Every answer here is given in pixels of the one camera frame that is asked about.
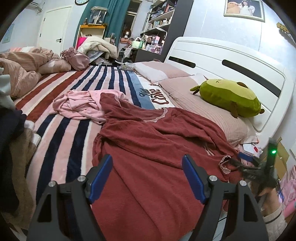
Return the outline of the right forearm cream sweater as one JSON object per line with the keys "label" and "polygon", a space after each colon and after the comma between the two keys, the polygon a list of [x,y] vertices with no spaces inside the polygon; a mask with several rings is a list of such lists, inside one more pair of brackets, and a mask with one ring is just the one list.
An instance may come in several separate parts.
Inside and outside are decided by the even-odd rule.
{"label": "right forearm cream sweater", "polygon": [[264,216],[263,220],[266,225],[269,241],[277,240],[287,227],[287,223],[282,212],[282,205],[280,205],[275,212]]}

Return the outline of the person's right hand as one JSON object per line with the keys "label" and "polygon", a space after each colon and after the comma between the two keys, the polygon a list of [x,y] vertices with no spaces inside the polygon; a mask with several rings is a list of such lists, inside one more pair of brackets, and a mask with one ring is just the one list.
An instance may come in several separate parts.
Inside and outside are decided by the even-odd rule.
{"label": "person's right hand", "polygon": [[275,188],[271,189],[270,187],[267,187],[259,193],[259,196],[265,197],[265,201],[262,204],[261,211],[263,216],[268,216],[276,212],[281,206],[281,203],[278,199],[278,192]]}

